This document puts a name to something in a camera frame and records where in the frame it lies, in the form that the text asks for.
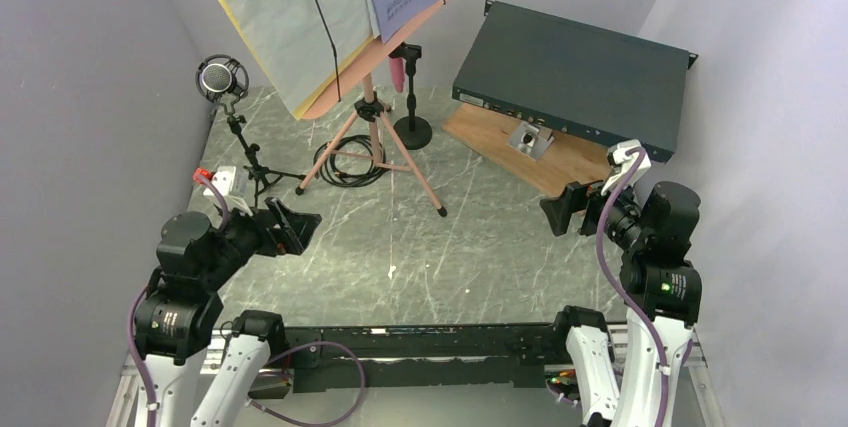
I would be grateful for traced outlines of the black tripod mic stand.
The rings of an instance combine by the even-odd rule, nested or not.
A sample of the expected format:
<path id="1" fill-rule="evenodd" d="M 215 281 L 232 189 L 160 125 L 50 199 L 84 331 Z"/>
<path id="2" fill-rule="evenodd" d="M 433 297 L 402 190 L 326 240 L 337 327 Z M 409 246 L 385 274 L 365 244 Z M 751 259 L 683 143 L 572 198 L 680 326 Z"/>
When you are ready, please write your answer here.
<path id="1" fill-rule="evenodd" d="M 232 104 L 230 99 L 226 99 L 221 104 L 212 104 L 223 110 L 231 133 L 236 137 L 244 150 L 244 155 L 248 161 L 248 165 L 246 166 L 248 179 L 254 182 L 254 204 L 257 205 L 259 195 L 276 186 L 283 178 L 293 178 L 302 181 L 306 178 L 306 176 L 274 170 L 259 162 L 257 153 L 260 151 L 260 146 L 256 143 L 249 144 L 246 141 L 243 135 L 243 126 L 246 124 L 246 118 L 236 112 L 235 105 L 237 103 Z"/>

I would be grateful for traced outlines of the black silver handheld microphone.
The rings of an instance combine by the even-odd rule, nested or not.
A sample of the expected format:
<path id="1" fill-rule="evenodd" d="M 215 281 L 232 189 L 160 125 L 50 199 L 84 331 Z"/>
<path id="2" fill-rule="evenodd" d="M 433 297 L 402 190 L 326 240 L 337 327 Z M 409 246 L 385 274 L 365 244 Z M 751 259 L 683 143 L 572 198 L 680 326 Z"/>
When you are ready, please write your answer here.
<path id="1" fill-rule="evenodd" d="M 195 86 L 208 101 L 232 104 L 244 98 L 249 89 L 249 74 L 243 64 L 232 56 L 218 54 L 204 59 L 195 74 Z"/>

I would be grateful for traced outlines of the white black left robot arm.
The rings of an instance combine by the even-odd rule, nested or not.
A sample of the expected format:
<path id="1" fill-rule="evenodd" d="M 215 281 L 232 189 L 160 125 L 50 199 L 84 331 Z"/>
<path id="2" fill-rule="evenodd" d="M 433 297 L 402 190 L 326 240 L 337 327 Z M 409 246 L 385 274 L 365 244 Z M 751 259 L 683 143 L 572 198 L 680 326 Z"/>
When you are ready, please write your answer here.
<path id="1" fill-rule="evenodd" d="M 169 219 L 156 247 L 157 267 L 130 309 L 129 353 L 141 378 L 139 426 L 229 426 L 258 373 L 287 353 L 281 315 L 246 311 L 234 322 L 236 351 L 194 409 L 192 403 L 216 322 L 221 288 L 255 256 L 303 254 L 322 223 L 269 197 L 259 209 L 222 207 Z"/>

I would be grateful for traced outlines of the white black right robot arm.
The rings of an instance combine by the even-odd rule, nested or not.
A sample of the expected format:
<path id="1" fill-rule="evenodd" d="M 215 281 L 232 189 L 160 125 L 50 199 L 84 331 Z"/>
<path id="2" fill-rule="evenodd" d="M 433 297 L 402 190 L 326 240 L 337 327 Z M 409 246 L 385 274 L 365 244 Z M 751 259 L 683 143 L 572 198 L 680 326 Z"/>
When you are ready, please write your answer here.
<path id="1" fill-rule="evenodd" d="M 701 199 L 666 181 L 653 187 L 644 205 L 625 191 L 607 207 L 601 187 L 601 182 L 572 182 L 560 196 L 541 200 L 540 207 L 554 235 L 565 234 L 571 216 L 581 212 L 580 234 L 621 249 L 622 265 L 612 285 L 626 295 L 624 373 L 614 371 L 609 325 L 598 311 L 565 307 L 551 348 L 574 365 L 583 425 L 668 426 L 700 311 L 702 280 L 686 255 Z"/>

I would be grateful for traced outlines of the wooden board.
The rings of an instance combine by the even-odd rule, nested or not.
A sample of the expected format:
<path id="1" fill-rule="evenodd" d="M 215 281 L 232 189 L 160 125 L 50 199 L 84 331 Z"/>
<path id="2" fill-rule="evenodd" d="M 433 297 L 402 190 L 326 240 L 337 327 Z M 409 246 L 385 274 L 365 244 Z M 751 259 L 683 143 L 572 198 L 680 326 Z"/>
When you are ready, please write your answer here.
<path id="1" fill-rule="evenodd" d="M 571 182 L 602 180 L 610 170 L 600 145 L 470 104 L 460 105 L 442 129 L 548 197 Z"/>

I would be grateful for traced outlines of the dark teal rack unit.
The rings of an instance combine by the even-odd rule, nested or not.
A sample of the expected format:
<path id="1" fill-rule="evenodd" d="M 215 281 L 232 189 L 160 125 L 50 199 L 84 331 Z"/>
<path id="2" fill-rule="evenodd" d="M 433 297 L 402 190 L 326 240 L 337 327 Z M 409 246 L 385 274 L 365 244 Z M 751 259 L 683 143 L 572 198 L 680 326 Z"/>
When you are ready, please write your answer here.
<path id="1" fill-rule="evenodd" d="M 605 147 L 637 139 L 666 163 L 678 147 L 685 49 L 490 1 L 452 85 L 460 102 Z"/>

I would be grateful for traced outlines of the pink tripod music stand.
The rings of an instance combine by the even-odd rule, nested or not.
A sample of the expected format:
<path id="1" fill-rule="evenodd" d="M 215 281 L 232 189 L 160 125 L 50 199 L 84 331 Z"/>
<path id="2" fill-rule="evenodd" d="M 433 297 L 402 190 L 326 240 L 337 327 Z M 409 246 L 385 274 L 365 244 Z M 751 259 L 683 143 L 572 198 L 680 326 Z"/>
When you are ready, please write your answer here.
<path id="1" fill-rule="evenodd" d="M 330 87 L 339 87 L 348 91 L 359 82 L 363 89 L 363 96 L 354 103 L 354 111 L 351 113 L 342 128 L 335 137 L 326 144 L 326 147 L 314 161 L 314 165 L 306 174 L 304 180 L 295 188 L 295 194 L 301 195 L 305 192 L 310 182 L 318 178 L 322 169 L 331 164 L 330 157 L 333 155 L 352 157 L 352 152 L 339 149 L 340 143 L 346 136 L 355 121 L 363 120 L 368 124 L 371 155 L 368 159 L 372 165 L 382 171 L 403 171 L 415 175 L 424 188 L 429 199 L 436 208 L 437 213 L 445 217 L 446 208 L 436 196 L 435 192 L 425 179 L 424 175 L 412 159 L 404 139 L 396 131 L 388 117 L 388 108 L 379 100 L 373 86 L 372 71 L 386 58 L 396 63 L 399 58 L 406 58 L 411 54 L 418 54 L 420 49 L 408 44 L 407 38 L 419 29 L 431 16 L 445 4 L 443 0 L 438 1 L 425 8 L 405 23 L 391 38 L 384 41 L 374 39 L 366 42 L 353 58 L 353 61 L 341 71 L 340 78 L 332 81 Z M 385 151 L 381 134 L 389 135 L 397 150 L 403 156 L 405 163 L 393 164 L 385 161 Z"/>

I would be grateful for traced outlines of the black round-base mic stand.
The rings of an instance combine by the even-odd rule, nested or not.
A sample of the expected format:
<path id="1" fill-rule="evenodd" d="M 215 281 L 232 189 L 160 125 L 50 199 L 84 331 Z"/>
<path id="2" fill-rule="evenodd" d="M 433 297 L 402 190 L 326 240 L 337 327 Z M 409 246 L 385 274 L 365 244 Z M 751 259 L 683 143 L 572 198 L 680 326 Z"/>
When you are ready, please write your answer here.
<path id="1" fill-rule="evenodd" d="M 431 125 L 416 114 L 417 97 L 414 91 L 414 78 L 417 73 L 417 62 L 422 57 L 420 45 L 401 42 L 389 57 L 402 57 L 405 60 L 405 87 L 407 115 L 398 119 L 394 130 L 408 150 L 419 150 L 432 140 Z"/>

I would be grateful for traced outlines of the pink small microphone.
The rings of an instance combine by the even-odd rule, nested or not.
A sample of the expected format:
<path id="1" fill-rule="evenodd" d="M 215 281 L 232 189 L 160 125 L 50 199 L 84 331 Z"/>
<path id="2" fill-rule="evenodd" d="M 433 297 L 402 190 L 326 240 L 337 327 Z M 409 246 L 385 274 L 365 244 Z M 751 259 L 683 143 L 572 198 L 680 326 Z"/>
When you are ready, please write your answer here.
<path id="1" fill-rule="evenodd" d="M 402 57 L 389 57 L 389 70 L 392 85 L 396 92 L 401 93 L 405 87 L 405 60 Z"/>

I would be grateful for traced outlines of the grey paper sheet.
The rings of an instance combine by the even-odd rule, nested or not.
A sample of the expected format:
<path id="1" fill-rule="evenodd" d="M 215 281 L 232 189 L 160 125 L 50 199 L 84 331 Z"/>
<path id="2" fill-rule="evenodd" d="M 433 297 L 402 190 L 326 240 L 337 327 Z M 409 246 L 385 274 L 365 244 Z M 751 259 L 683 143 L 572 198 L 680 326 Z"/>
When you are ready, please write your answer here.
<path id="1" fill-rule="evenodd" d="M 370 0 L 218 0 L 283 105 L 300 119 L 376 37 Z"/>

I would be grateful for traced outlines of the silver metal bracket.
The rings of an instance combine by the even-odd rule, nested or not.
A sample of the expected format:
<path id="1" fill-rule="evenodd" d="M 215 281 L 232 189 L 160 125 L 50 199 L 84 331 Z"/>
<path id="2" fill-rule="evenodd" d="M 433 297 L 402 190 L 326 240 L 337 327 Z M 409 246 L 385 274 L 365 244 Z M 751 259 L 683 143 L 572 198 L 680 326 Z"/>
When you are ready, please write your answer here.
<path id="1" fill-rule="evenodd" d="M 509 135 L 507 145 L 533 161 L 538 161 L 552 141 L 553 135 L 550 128 L 521 121 Z"/>

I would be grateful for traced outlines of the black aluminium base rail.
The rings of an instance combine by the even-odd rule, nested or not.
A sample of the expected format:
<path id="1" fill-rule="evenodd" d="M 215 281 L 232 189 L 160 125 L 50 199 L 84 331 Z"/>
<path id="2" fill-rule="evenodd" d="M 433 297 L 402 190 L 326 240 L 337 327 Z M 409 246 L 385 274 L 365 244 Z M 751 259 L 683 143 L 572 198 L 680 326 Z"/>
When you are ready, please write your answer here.
<path id="1" fill-rule="evenodd" d="M 237 416 L 246 407 L 268 411 L 273 398 L 350 388 L 361 404 L 367 388 L 509 384 L 548 388 L 560 403 L 580 410 L 577 378 L 564 335 L 552 323 L 388 327 L 293 327 L 287 344 L 259 362 Z M 624 373 L 627 323 L 608 323 L 616 375 Z M 195 390 L 199 408 L 236 351 L 232 334 L 212 338 Z M 127 362 L 107 422 L 139 426 L 141 378 Z"/>

